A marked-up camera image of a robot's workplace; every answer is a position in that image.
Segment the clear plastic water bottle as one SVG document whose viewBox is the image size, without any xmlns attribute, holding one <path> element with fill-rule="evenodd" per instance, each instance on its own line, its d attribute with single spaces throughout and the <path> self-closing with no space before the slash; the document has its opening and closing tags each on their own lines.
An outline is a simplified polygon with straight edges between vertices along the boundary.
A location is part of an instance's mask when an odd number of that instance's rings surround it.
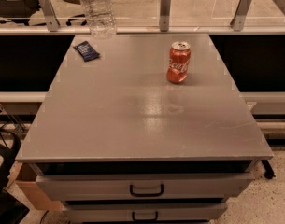
<svg viewBox="0 0 285 224">
<path fill-rule="evenodd" d="M 92 37 L 103 39 L 116 34 L 111 0 L 79 0 Z"/>
</svg>

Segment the blue rxbar wrapper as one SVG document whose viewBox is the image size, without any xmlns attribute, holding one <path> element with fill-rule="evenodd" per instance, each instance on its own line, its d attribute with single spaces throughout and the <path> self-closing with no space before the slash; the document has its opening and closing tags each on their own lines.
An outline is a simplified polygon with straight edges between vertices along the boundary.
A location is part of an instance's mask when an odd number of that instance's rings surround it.
<svg viewBox="0 0 285 224">
<path fill-rule="evenodd" d="M 88 62 L 100 57 L 100 54 L 89 44 L 88 41 L 84 41 L 74 46 L 74 50 L 78 52 L 84 62 Z"/>
</svg>

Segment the grey swivel office chair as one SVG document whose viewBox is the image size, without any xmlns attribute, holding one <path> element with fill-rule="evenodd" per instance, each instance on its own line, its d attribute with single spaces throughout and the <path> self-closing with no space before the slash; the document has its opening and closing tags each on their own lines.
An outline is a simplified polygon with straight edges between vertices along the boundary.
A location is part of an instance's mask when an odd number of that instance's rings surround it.
<svg viewBox="0 0 285 224">
<path fill-rule="evenodd" d="M 74 4 L 74 5 L 79 5 L 80 4 L 80 0 L 63 0 L 63 1 L 65 1 L 66 3 Z M 67 26 L 71 26 L 72 25 L 72 21 L 75 21 L 75 20 L 80 20 L 80 25 L 81 26 L 85 26 L 87 24 L 87 21 L 86 21 L 84 15 L 83 14 L 78 14 L 78 15 L 72 16 L 71 18 L 68 18 L 67 22 L 66 22 L 66 25 Z"/>
</svg>

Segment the dark office chair left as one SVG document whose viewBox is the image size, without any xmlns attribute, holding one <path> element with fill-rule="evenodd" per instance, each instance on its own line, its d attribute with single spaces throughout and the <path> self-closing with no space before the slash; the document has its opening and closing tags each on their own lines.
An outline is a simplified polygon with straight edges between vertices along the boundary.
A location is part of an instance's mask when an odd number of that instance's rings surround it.
<svg viewBox="0 0 285 224">
<path fill-rule="evenodd" d="M 30 18 L 40 9 L 38 0 L 0 0 L 0 23 L 29 25 Z"/>
</svg>

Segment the clear acrylic barrier panel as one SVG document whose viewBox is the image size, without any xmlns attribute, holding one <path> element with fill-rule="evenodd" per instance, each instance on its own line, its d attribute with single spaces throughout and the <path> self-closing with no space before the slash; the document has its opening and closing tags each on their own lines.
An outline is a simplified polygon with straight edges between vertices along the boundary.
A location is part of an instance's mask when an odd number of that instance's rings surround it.
<svg viewBox="0 0 285 224">
<path fill-rule="evenodd" d="M 235 15 L 239 0 L 171 0 L 172 27 L 227 27 Z M 81 5 L 51 0 L 61 25 L 68 18 L 83 14 Z M 159 22 L 160 0 L 112 0 L 113 14 L 120 27 L 154 27 Z M 42 9 L 30 18 L 32 24 L 43 21 Z M 285 27 L 285 15 L 273 0 L 252 0 L 246 17 L 247 27 Z"/>
</svg>

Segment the red coca-cola can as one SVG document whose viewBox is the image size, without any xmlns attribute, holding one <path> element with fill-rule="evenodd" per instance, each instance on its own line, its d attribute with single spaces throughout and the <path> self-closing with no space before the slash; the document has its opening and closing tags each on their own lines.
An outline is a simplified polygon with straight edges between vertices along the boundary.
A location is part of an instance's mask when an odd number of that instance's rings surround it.
<svg viewBox="0 0 285 224">
<path fill-rule="evenodd" d="M 167 79 L 175 84 L 181 83 L 186 77 L 191 59 L 191 46 L 186 41 L 176 41 L 169 51 Z"/>
</svg>

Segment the cardboard box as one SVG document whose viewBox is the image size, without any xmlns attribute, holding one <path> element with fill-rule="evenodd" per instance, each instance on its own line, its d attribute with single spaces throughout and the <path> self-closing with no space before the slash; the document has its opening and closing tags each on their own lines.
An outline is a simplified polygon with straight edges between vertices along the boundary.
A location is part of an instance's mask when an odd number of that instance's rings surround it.
<svg viewBox="0 0 285 224">
<path fill-rule="evenodd" d="M 28 164 L 15 162 L 10 170 L 6 189 L 16 185 L 36 210 L 61 211 L 62 204 L 52 201 L 37 185 L 36 173 Z"/>
</svg>

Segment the grey lower drawer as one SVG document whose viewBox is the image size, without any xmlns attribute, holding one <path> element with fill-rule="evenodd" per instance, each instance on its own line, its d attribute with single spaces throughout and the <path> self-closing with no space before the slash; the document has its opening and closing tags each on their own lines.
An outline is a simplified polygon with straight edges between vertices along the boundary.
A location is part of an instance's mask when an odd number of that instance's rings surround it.
<svg viewBox="0 0 285 224">
<path fill-rule="evenodd" d="M 72 222 L 133 222 L 131 214 L 152 213 L 159 217 L 153 222 L 163 221 L 209 221 L 218 219 L 227 209 L 226 203 L 142 203 L 142 204 L 104 204 L 69 206 L 64 209 Z"/>
</svg>

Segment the grey drawer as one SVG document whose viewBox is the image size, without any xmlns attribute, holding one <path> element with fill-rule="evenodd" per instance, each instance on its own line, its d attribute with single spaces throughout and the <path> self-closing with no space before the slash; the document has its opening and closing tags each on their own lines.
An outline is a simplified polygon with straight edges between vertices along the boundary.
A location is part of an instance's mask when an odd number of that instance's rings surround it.
<svg viewBox="0 0 285 224">
<path fill-rule="evenodd" d="M 228 198 L 238 196 L 253 180 L 250 173 L 150 175 L 40 175 L 38 186 L 53 201 Z M 164 185 L 160 197 L 137 198 L 129 187 Z"/>
<path fill-rule="evenodd" d="M 209 221 L 218 219 L 227 209 L 226 203 L 142 203 L 142 204 L 104 204 L 69 206 L 64 209 L 72 222 L 133 222 L 131 214 L 152 213 L 159 217 L 153 222 L 163 221 Z"/>
</svg>

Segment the black chair lower left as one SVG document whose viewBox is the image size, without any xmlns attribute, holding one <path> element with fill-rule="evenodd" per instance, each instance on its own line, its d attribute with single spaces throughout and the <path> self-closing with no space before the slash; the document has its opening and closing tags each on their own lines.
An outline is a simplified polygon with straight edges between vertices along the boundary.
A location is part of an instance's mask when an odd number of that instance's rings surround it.
<svg viewBox="0 0 285 224">
<path fill-rule="evenodd" d="M 3 159 L 0 165 L 0 224 L 20 224 L 29 213 L 29 208 L 9 194 L 5 187 L 8 183 L 10 169 L 21 148 L 20 138 L 13 132 L 0 128 L 0 133 L 12 135 L 12 147 L 0 144 L 0 156 Z"/>
</svg>

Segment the grey upper drawer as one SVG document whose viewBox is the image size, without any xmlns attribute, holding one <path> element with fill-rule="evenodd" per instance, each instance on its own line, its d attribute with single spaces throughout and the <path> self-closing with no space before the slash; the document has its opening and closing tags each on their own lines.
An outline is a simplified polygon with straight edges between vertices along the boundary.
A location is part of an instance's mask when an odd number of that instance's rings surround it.
<svg viewBox="0 0 285 224">
<path fill-rule="evenodd" d="M 150 175 L 40 175 L 38 186 L 53 201 L 228 198 L 238 196 L 253 180 L 250 173 Z M 137 198 L 129 187 L 164 185 L 160 197 Z"/>
</svg>

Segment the left metal bracket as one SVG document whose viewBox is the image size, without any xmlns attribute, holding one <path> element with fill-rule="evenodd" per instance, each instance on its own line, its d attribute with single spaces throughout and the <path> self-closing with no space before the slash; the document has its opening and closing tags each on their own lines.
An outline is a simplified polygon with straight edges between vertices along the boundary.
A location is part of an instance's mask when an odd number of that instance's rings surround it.
<svg viewBox="0 0 285 224">
<path fill-rule="evenodd" d="M 47 28 L 50 32 L 56 32 L 60 24 L 55 16 L 51 0 L 38 0 L 44 14 Z"/>
</svg>

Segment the metal bracket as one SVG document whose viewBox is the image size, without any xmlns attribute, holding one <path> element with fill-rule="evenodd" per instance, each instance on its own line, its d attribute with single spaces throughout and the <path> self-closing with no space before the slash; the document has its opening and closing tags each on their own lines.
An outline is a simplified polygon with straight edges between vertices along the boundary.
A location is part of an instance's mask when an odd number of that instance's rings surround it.
<svg viewBox="0 0 285 224">
<path fill-rule="evenodd" d="M 239 0 L 235 15 L 230 23 L 234 31 L 242 31 L 252 0 Z"/>
<path fill-rule="evenodd" d="M 171 0 L 160 0 L 159 28 L 161 32 L 169 30 Z"/>
<path fill-rule="evenodd" d="M 55 16 L 51 0 L 38 0 L 44 14 L 47 28 L 50 32 L 56 32 L 60 24 Z"/>
</svg>

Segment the middle metal bracket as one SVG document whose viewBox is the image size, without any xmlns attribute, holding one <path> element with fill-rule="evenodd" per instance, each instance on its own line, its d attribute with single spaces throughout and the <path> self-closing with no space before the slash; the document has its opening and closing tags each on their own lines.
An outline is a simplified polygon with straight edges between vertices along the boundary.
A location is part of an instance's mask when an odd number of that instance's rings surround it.
<svg viewBox="0 0 285 224">
<path fill-rule="evenodd" d="M 171 0 L 160 0 L 159 28 L 161 32 L 169 30 Z"/>
</svg>

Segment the right metal bracket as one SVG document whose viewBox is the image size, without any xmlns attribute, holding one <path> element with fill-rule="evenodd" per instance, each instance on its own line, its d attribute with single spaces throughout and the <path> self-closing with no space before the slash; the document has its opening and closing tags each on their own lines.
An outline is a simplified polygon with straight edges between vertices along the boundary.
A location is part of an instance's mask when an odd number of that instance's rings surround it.
<svg viewBox="0 0 285 224">
<path fill-rule="evenodd" d="M 230 23 L 234 31 L 242 31 L 252 0 L 239 0 L 235 15 Z"/>
</svg>

